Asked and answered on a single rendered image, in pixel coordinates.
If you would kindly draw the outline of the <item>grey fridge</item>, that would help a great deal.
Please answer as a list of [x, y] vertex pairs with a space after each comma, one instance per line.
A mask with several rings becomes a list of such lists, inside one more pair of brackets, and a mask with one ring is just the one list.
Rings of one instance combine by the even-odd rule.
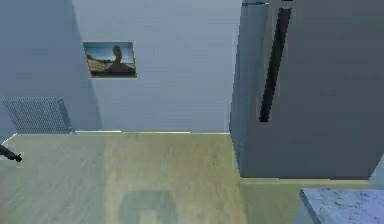
[[[292, 13], [260, 122], [280, 8]], [[384, 155], [384, 0], [241, 0], [229, 130], [243, 178], [369, 178]]]

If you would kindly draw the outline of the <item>blue-white marble worktop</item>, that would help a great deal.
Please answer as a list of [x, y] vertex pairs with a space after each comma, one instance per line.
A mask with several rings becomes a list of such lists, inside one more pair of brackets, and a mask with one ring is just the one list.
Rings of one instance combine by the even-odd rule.
[[302, 188], [294, 224], [384, 224], [384, 190]]

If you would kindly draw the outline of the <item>black bar with round end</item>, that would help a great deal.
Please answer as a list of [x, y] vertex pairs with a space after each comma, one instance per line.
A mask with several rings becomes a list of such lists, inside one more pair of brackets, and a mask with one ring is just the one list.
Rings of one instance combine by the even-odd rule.
[[9, 160], [15, 160], [16, 162], [21, 162], [22, 157], [20, 154], [16, 155], [14, 152], [0, 144], [0, 155], [5, 156]]

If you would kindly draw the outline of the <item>framed landscape wall picture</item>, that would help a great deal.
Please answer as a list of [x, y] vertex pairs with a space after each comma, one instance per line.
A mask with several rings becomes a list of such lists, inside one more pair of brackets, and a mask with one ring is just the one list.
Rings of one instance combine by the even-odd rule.
[[85, 41], [82, 45], [92, 78], [137, 77], [132, 42]]

